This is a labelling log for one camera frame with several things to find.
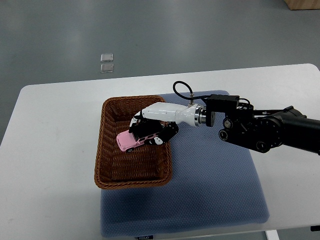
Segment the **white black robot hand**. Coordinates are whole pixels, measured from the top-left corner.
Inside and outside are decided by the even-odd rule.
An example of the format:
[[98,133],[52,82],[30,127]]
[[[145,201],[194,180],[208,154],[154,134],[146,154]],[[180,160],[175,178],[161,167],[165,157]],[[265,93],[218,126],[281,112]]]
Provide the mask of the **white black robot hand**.
[[176,103],[156,102],[133,116],[128,131],[141,134],[147,129],[149,123],[166,123],[153,139],[144,141],[145,145],[162,145],[178,133],[178,124],[187,123],[192,127],[198,127],[206,122],[206,114],[206,107],[200,104],[184,106]]

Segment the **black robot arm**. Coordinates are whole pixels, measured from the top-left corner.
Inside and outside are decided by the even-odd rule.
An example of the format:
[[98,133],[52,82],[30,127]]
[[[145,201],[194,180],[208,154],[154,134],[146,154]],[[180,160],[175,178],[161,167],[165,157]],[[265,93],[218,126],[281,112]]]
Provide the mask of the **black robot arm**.
[[214,114],[224,113],[219,138],[227,143],[266,153],[281,145],[320,153],[320,122],[288,106],[284,109],[256,110],[238,95],[211,94],[202,97],[205,121],[214,124]]

